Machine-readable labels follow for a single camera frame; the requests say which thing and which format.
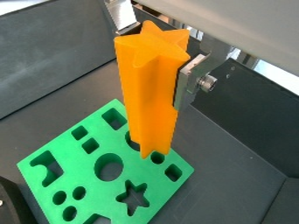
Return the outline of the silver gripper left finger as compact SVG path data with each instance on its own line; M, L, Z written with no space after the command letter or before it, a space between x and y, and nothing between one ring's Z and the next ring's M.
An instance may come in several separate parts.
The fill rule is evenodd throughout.
M141 25L131 0L105 0L105 9L117 36L126 34Z

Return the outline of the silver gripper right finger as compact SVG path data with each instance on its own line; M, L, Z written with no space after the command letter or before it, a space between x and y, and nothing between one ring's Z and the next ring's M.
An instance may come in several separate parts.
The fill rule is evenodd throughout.
M214 39L210 51L199 52L182 66L173 99L178 111L185 110L194 102L201 90L209 93L215 88L218 79L211 75L211 71L226 62L232 48L230 44Z

